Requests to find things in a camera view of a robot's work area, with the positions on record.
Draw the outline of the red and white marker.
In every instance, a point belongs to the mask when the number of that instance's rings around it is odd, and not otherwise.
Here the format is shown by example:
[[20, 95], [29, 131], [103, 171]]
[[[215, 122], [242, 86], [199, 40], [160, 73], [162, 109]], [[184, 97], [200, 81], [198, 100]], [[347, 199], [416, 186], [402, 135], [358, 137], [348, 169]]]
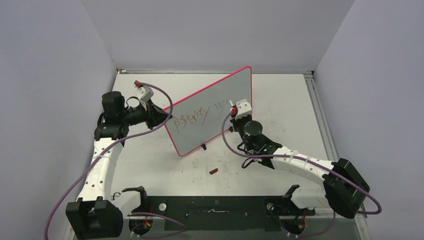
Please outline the red and white marker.
[[230, 105], [230, 107], [231, 107], [231, 108], [233, 108], [235, 105], [234, 105], [234, 103], [232, 102], [232, 100], [231, 100], [231, 99], [228, 99], [228, 101], [229, 101], [229, 105]]

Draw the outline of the red marker cap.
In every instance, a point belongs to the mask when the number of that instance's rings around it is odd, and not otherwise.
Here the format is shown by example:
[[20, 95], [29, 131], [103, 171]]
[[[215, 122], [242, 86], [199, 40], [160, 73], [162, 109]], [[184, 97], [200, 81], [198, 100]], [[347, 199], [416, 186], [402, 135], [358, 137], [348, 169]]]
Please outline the red marker cap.
[[218, 168], [215, 168], [215, 169], [213, 169], [213, 170], [209, 171], [209, 174], [210, 174], [210, 175], [213, 175], [213, 174], [215, 174], [218, 170], [219, 170]]

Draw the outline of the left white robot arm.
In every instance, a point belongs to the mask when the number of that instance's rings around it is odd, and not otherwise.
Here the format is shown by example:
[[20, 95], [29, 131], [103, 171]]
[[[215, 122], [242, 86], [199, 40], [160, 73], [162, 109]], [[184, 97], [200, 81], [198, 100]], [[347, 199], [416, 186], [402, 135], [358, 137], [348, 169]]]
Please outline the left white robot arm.
[[145, 123], [148, 129], [153, 130], [168, 117], [152, 102], [153, 95], [148, 86], [136, 89], [136, 107], [127, 106], [119, 91], [102, 96], [103, 113], [94, 131], [91, 168], [82, 176], [85, 182], [76, 201], [69, 202], [65, 210], [77, 239], [117, 238], [124, 228], [125, 217], [131, 211], [141, 216], [149, 210], [147, 193], [142, 186], [125, 188], [115, 200], [111, 197], [111, 189], [130, 126]]

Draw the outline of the pink framed whiteboard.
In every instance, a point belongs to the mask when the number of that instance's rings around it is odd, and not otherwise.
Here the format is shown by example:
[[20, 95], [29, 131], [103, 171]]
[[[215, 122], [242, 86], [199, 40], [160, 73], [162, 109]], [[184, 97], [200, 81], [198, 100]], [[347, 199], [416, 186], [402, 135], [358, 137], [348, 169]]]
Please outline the pink framed whiteboard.
[[165, 128], [177, 155], [184, 157], [220, 135], [231, 111], [228, 99], [252, 103], [252, 86], [252, 68], [245, 66], [164, 108], [173, 116]]

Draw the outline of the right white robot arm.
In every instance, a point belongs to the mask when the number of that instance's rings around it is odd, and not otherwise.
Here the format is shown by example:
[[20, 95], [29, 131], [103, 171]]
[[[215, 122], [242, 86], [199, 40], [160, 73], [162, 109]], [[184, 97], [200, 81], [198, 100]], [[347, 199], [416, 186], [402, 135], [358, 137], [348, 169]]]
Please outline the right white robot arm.
[[370, 186], [357, 168], [347, 159], [337, 161], [313, 158], [272, 141], [262, 133], [262, 125], [251, 115], [235, 118], [228, 114], [223, 124], [231, 122], [231, 130], [239, 133], [241, 143], [229, 149], [248, 162], [257, 162], [272, 170], [280, 170], [314, 182], [320, 188], [309, 190], [293, 186], [283, 199], [283, 209], [289, 214], [313, 208], [328, 208], [338, 215], [353, 219], [364, 214], [361, 206], [370, 197]]

